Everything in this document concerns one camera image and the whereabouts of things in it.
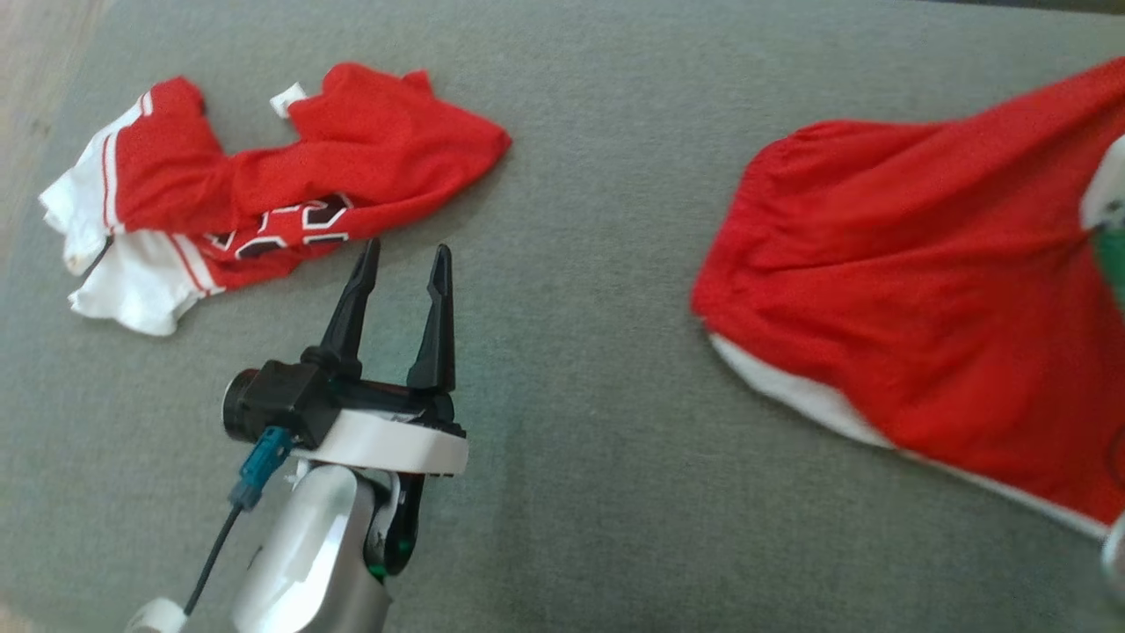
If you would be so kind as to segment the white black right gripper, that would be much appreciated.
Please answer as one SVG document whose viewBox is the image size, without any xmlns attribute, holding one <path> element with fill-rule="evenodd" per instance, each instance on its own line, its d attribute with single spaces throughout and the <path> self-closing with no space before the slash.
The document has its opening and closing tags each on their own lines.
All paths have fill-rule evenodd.
<svg viewBox="0 0 1125 633">
<path fill-rule="evenodd" d="M 1113 141 L 1080 204 L 1081 227 L 1118 309 L 1124 308 L 1124 137 Z"/>
</svg>

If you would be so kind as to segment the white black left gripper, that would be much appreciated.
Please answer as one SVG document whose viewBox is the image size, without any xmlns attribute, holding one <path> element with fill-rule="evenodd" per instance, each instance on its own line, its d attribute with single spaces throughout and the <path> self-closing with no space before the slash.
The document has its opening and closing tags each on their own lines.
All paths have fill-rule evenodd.
<svg viewBox="0 0 1125 633">
<path fill-rule="evenodd" d="M 369 239 L 330 317 L 318 345 L 304 350 L 305 363 L 332 377 L 359 377 L 358 358 L 368 297 L 376 287 L 381 239 Z M 317 465 L 345 465 L 374 483 L 376 510 L 363 544 L 364 566 L 379 581 L 399 575 L 417 548 L 418 509 L 428 477 L 454 477 L 468 464 L 466 429 L 454 422 L 453 252 L 435 251 L 431 299 L 417 359 L 407 386 L 374 381 L 333 386 L 342 412 L 324 444 L 298 450 L 294 481 Z"/>
</svg>

